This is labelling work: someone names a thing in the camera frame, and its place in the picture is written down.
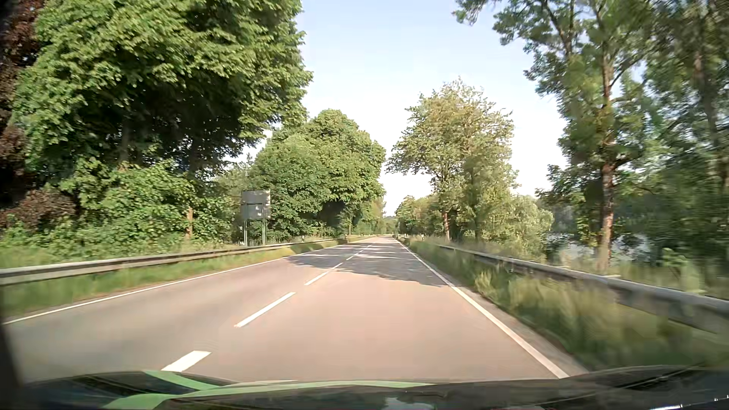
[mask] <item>sky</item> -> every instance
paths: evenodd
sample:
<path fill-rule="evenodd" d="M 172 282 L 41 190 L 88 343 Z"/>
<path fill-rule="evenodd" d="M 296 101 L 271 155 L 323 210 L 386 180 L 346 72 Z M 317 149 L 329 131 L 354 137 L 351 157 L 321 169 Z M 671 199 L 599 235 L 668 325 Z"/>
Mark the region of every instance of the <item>sky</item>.
<path fill-rule="evenodd" d="M 555 99 L 539 97 L 523 71 L 531 56 L 523 43 L 501 46 L 491 29 L 493 10 L 473 26 L 459 24 L 454 0 L 303 0 L 297 24 L 313 72 L 303 104 L 311 117 L 339 109 L 381 144 L 389 155 L 408 126 L 406 108 L 459 76 L 483 88 L 497 108 L 512 112 L 512 166 L 517 192 L 547 188 L 547 165 L 564 165 L 557 146 L 564 121 Z M 427 175 L 385 174 L 385 213 L 393 215 L 407 195 L 431 192 Z"/>

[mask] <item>grass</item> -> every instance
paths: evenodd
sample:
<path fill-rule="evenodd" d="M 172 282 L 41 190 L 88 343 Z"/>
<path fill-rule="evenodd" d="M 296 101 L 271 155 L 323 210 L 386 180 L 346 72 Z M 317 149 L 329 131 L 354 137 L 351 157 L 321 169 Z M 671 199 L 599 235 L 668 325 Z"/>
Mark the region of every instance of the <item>grass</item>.
<path fill-rule="evenodd" d="M 559 263 L 550 263 L 543 254 L 525 253 L 503 244 L 493 242 L 476 243 L 475 241 L 450 242 L 445 238 L 429 236 L 425 241 L 433 244 L 444 244 L 466 250 L 506 256 L 521 260 L 531 260 L 554 266 L 563 266 L 575 271 L 591 274 L 618 275 L 621 279 L 648 285 L 670 287 L 685 292 L 700 293 L 715 298 L 729 299 L 729 277 L 719 272 L 714 266 L 701 266 L 686 261 L 682 267 L 651 266 L 632 260 L 613 258 L 607 271 L 601 273 L 597 269 L 596 259 L 590 255 L 571 256 L 568 252 L 560 252 Z"/>
<path fill-rule="evenodd" d="M 302 241 L 318 241 L 322 238 L 320 236 L 306 236 L 302 239 L 300 236 L 285 240 L 281 242 L 269 241 L 267 244 L 276 243 L 288 243 L 288 242 L 302 242 Z M 45 247 L 38 246 L 0 246 L 0 269 L 5 268 L 17 268 L 20 266 L 38 266 L 38 265 L 50 265 L 52 263 L 63 263 L 63 262 L 80 262 L 83 260 L 100 260 L 100 259 L 111 259 L 111 258 L 124 258 L 127 256 L 141 256 L 141 255 L 159 255 L 165 253 L 184 253 L 184 252 L 196 252 L 200 250 L 223 250 L 223 249 L 234 249 L 239 248 L 240 245 L 235 244 L 220 244 L 220 243 L 205 243 L 198 241 L 180 241 L 175 243 L 172 247 L 166 247 L 162 250 L 151 250 L 148 252 L 136 252 L 129 253 L 128 250 L 122 250 L 113 252 L 102 252 L 101 254 L 93 252 L 88 256 L 76 256 L 76 257 L 64 257 L 52 253 Z"/>
<path fill-rule="evenodd" d="M 346 241 L 353 240 L 356 240 L 356 238 L 346 239 Z M 121 290 L 170 282 L 332 247 L 346 243 L 344 241 L 345 239 L 333 239 L 332 241 L 317 244 L 293 244 L 277 250 L 265 250 L 243 255 L 222 256 L 145 268 L 120 269 L 119 271 L 99 274 L 9 285 L 1 289 L 2 311 L 6 317 L 11 317 L 85 299 L 97 298 Z"/>
<path fill-rule="evenodd" d="M 408 246 L 591 370 L 716 365 L 729 357 L 729 329 L 721 337 L 615 303 L 608 290 L 578 290 L 571 282 L 513 274 L 428 242 Z"/>

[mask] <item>road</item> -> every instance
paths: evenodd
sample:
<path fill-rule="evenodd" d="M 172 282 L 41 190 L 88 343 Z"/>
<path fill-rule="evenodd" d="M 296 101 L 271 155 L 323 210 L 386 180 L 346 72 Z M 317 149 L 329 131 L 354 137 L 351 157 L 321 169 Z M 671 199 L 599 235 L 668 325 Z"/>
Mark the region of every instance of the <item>road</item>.
<path fill-rule="evenodd" d="M 239 382 L 583 373 L 518 321 L 378 237 L 5 325 L 26 381 L 168 369 Z"/>

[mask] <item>lane marking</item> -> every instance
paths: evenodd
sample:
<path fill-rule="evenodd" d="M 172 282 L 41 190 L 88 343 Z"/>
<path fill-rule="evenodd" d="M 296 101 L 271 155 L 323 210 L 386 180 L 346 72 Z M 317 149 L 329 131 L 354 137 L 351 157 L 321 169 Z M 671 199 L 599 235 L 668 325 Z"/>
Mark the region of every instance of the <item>lane marking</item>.
<path fill-rule="evenodd" d="M 495 316 L 492 315 L 491 312 L 484 309 L 483 306 L 476 303 L 473 299 L 471 299 L 467 294 L 463 293 L 462 290 L 458 289 L 457 286 L 455 286 L 453 283 L 451 283 L 450 280 L 446 279 L 443 275 L 439 274 L 435 269 L 431 268 L 430 265 L 423 262 L 422 259 L 420 259 L 419 256 L 417 256 L 413 251 L 410 250 L 410 248 L 406 247 L 402 242 L 398 241 L 402 247 L 405 248 L 412 256 L 414 256 L 417 260 L 420 260 L 420 263 L 425 265 L 426 268 L 428 268 L 433 274 L 438 276 L 440 280 L 444 281 L 446 285 L 448 285 L 451 289 L 455 290 L 456 293 L 458 293 L 463 299 L 466 299 L 468 303 L 473 305 L 483 316 L 486 316 L 490 321 L 492 321 L 496 326 L 499 327 L 499 329 L 503 330 L 504 333 L 506 333 L 511 339 L 513 339 L 519 346 L 523 347 L 524 350 L 526 350 L 533 358 L 537 359 L 539 363 L 541 363 L 544 367 L 547 368 L 547 370 L 551 371 L 552 374 L 557 376 L 559 379 L 563 379 L 565 377 L 569 377 L 567 373 L 565 373 L 562 369 L 560 369 L 556 364 L 552 362 L 552 360 L 547 359 L 546 356 L 544 356 L 539 350 L 535 349 L 532 345 L 530 345 L 526 340 L 522 339 L 521 336 L 516 334 L 513 330 L 511 330 L 508 326 L 506 326 L 501 320 L 498 320 Z"/>
<path fill-rule="evenodd" d="M 363 250 L 361 250 L 361 251 L 359 251 L 359 252 L 357 252 L 357 253 L 354 253 L 354 254 L 352 254 L 352 256 L 350 256 L 349 258 L 346 258 L 346 259 L 345 259 L 344 261 L 347 261 L 347 260 L 350 260 L 350 259 L 354 258 L 355 256 L 359 255 L 359 253 L 360 253 L 360 252 L 364 252 L 364 250 L 365 250 L 365 249 L 367 249 L 367 248 L 368 248 L 368 247 L 364 247 L 364 249 L 363 249 Z"/>
<path fill-rule="evenodd" d="M 355 256 L 356 254 L 357 254 L 357 253 L 355 253 L 354 255 L 350 256 L 349 258 L 346 258 L 346 259 L 345 259 L 345 262 L 346 262 L 347 260 L 350 260 L 350 259 L 352 259 L 352 257 L 353 257 L 353 256 Z M 338 268 L 339 266 L 341 266 L 341 264 L 342 264 L 342 263 L 344 263 L 344 262 L 339 262 L 339 263 L 337 263 L 337 265 L 336 265 L 336 266 L 334 266 L 334 268 L 332 268 L 331 270 L 333 271 L 334 269 Z M 317 279 L 321 279 L 321 278 L 322 278 L 322 277 L 323 277 L 324 275 L 328 274 L 329 272 L 331 272 L 331 271 L 326 271 L 326 272 L 324 272 L 323 274 L 320 274 L 320 275 L 318 275 L 317 277 L 315 277 L 314 279 L 310 280 L 309 282 L 306 282 L 306 283 L 304 284 L 304 286 L 309 286 L 309 285 L 311 285 L 312 283 L 316 282 L 316 280 L 317 280 Z"/>
<path fill-rule="evenodd" d="M 317 280 L 317 279 L 320 279 L 320 278 L 322 278 L 322 277 L 323 277 L 324 275 L 326 275 L 326 274 L 328 274 L 328 273 L 329 273 L 329 271 L 326 271 L 326 272 L 324 272 L 323 274 L 321 274 L 321 275 L 319 275 L 319 276 L 315 277 L 314 279 L 310 280 L 309 282 L 306 282 L 306 283 L 304 284 L 304 286 L 309 286 L 309 285 L 311 285 L 312 283 L 316 282 L 316 280 Z"/>
<path fill-rule="evenodd" d="M 269 310 L 271 310 L 274 307 L 276 307 L 276 305 L 278 305 L 279 303 L 281 303 L 281 302 L 285 301 L 286 299 L 292 297 L 295 294 L 296 294 L 296 292 L 289 292 L 286 295 L 281 296 L 277 301 L 275 301 L 272 304 L 266 306 L 265 308 L 259 310 L 258 312 L 253 313 L 252 315 L 248 316 L 247 318 L 243 319 L 242 321 L 236 323 L 235 326 L 237 328 L 242 328 L 243 326 L 248 325 L 250 322 L 253 322 L 260 315 L 268 312 Z"/>
<path fill-rule="evenodd" d="M 210 354 L 210 352 L 204 352 L 202 350 L 193 350 L 187 353 L 185 356 L 179 358 L 175 363 L 165 366 L 162 370 L 166 371 L 186 371 L 192 367 L 195 363 L 204 359 Z"/>
<path fill-rule="evenodd" d="M 366 241 L 368 239 L 372 239 L 372 238 L 365 238 L 365 239 L 360 239 L 360 240 Z M 278 259 L 266 260 L 266 261 L 263 261 L 263 262 L 254 263 L 252 265 L 239 266 L 237 268 L 227 269 L 225 271 L 220 271 L 220 272 L 214 272 L 212 274 L 206 274 L 206 275 L 202 275 L 202 276 L 195 276 L 195 277 L 192 277 L 192 278 L 182 279 L 182 280 L 178 280 L 178 281 L 175 281 L 175 282 L 165 283 L 163 285 L 157 285 L 157 286 L 152 286 L 152 287 L 145 287 L 144 289 L 134 290 L 132 292 L 127 292 L 127 293 L 121 293 L 119 295 L 109 296 L 108 298 L 94 299 L 94 300 L 88 301 L 88 302 L 78 303 L 78 304 L 75 304 L 75 305 L 70 305 L 70 306 L 66 306 L 66 307 L 59 308 L 59 309 L 49 310 L 48 312 L 41 312 L 41 313 L 32 314 L 30 316 L 18 317 L 17 319 L 8 320 L 7 322 L 3 322 L 2 325 L 9 325 L 11 323 L 16 323 L 16 322 L 21 322 L 23 320 L 33 319 L 35 317 L 41 317 L 41 316 L 45 316 L 47 314 L 58 313 L 58 312 L 62 312 L 64 310 L 74 309 L 74 308 L 77 308 L 77 307 L 91 305 L 91 304 L 94 304 L 94 303 L 99 303 L 99 302 L 104 302 L 104 301 L 110 301 L 112 299 L 121 298 L 122 296 L 134 295 L 135 293 L 142 293 L 142 292 L 146 292 L 148 290 L 159 289 L 159 288 L 165 287 L 165 286 L 177 285 L 178 283 L 189 282 L 191 280 L 196 280 L 196 279 L 202 279 L 202 278 L 206 278 L 208 276 L 220 275 L 220 274 L 224 274 L 226 272 L 235 271 L 237 269 L 250 268 L 252 266 L 258 266 L 258 265 L 262 265 L 264 263 L 276 262 L 277 260 L 282 260 L 282 259 L 287 259 L 287 258 L 293 258 L 293 257 L 296 257 L 296 256 L 300 256 L 300 255 L 307 254 L 309 252 L 317 252 L 317 251 L 320 251 L 320 250 L 331 249 L 331 248 L 336 248 L 336 247 L 342 247 L 342 246 L 349 245 L 349 244 L 341 244 L 341 245 L 335 245 L 333 247 L 321 248 L 321 249 L 317 249 L 317 250 L 310 250 L 308 252 L 302 252 L 302 253 L 298 253 L 296 255 L 289 255 L 289 256 L 284 256 L 282 258 L 278 258 Z"/>

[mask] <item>metal guardrail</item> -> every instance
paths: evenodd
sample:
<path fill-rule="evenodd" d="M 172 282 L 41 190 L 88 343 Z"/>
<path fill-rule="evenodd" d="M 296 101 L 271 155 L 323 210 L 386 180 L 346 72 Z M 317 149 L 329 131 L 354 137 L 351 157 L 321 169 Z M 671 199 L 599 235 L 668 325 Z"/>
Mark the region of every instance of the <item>metal guardrail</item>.
<path fill-rule="evenodd" d="M 348 243 L 347 238 L 320 239 L 318 241 L 260 245 L 256 247 L 244 247 L 231 250 L 206 250 L 198 252 L 171 253 L 166 255 L 133 256 L 129 258 L 56 263 L 53 265 L 23 266 L 20 268 L 0 269 L 0 286 L 38 282 L 41 280 L 58 279 L 69 276 L 97 274 L 101 272 L 117 271 L 119 269 L 140 268 L 142 266 L 165 265 L 168 263 L 185 262 L 188 260 L 240 255 L 264 250 L 275 250 L 291 245 L 318 244 L 319 242 L 329 241 L 339 241 L 341 244 Z"/>
<path fill-rule="evenodd" d="M 573 271 L 505 256 L 465 250 L 449 245 L 433 244 L 443 249 L 474 255 L 480 262 L 537 278 L 574 282 L 577 286 L 611 290 L 615 300 L 624 306 L 667 317 L 675 322 L 712 333 L 729 333 L 729 301 L 631 282 L 614 277 Z"/>

